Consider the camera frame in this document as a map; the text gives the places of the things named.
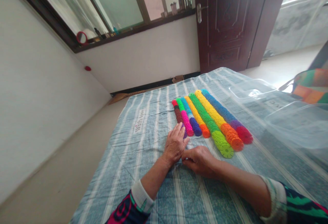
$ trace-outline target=sleeve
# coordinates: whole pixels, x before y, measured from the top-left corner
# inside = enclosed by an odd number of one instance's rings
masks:
[[[145,223],[150,216],[154,201],[148,196],[140,180],[137,181],[111,213],[106,224]]]
[[[260,217],[271,223],[328,223],[328,210],[283,183],[261,176],[270,192],[271,215]]]

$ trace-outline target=door handle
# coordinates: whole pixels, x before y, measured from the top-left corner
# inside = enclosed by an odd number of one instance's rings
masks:
[[[205,6],[202,8],[201,4],[197,4],[197,21],[198,23],[202,22],[202,10],[208,8],[208,6]]]

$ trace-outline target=window sill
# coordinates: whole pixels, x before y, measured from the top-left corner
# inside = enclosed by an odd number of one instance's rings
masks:
[[[161,26],[163,24],[173,22],[175,20],[179,20],[181,18],[191,16],[195,13],[196,13],[196,9],[191,9],[191,10],[185,11],[183,13],[179,13],[177,15],[166,17],[166,18],[164,18],[162,20],[159,20],[159,21],[156,21],[156,22],[152,22],[151,24],[144,25],[144,26],[139,27],[139,28],[135,28],[131,31],[121,33],[121,34],[116,35],[112,38],[103,39],[101,41],[91,43],[91,44],[86,45],[86,46],[79,46],[79,47],[77,47],[75,49],[72,49],[72,50],[73,50],[74,53],[83,52],[83,51],[86,51],[88,49],[95,48],[97,46],[101,46],[101,45],[110,43],[112,41],[116,41],[116,40],[119,40],[119,39],[122,39],[122,38],[125,38],[125,37],[128,37],[128,36],[131,36],[133,34],[140,33],[140,32],[146,31],[148,29],[155,28],[155,27]]]

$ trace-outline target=baseboard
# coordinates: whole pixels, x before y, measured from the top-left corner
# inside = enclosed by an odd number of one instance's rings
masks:
[[[186,74],[186,75],[184,75],[184,79],[186,80],[186,79],[189,79],[189,78],[192,78],[192,77],[197,77],[200,74],[201,74],[200,72],[193,72],[193,73],[190,73],[190,74]],[[127,94],[134,93],[134,92],[147,90],[147,89],[151,89],[151,88],[155,88],[155,87],[169,85],[169,84],[172,84],[172,83],[173,83],[172,78],[169,78],[169,79],[166,79],[166,80],[153,82],[153,83],[145,84],[145,85],[138,86],[138,87],[133,87],[133,88],[113,92],[113,93],[111,93],[111,96],[114,97],[116,94],[119,94],[119,93],[127,93]]]

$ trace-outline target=door frame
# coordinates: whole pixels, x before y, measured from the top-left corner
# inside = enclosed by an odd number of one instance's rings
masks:
[[[260,66],[283,0],[264,0],[247,69]]]

